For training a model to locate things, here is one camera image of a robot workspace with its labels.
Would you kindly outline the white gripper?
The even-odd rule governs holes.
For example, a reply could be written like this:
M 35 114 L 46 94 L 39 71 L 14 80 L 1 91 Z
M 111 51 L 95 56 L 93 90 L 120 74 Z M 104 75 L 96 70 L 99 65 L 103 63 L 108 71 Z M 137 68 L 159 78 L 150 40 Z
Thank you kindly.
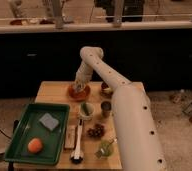
M 86 63 L 82 63 L 76 72 L 76 77 L 72 88 L 76 92 L 81 92 L 87 83 L 92 79 L 93 69 Z

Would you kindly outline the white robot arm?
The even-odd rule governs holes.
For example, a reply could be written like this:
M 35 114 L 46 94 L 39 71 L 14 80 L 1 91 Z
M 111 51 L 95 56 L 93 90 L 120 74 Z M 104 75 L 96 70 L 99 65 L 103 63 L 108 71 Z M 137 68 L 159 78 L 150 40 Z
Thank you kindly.
M 75 86 L 82 90 L 95 71 L 113 90 L 112 111 L 123 171 L 167 171 L 167 165 L 144 90 L 102 61 L 100 47 L 80 50 Z

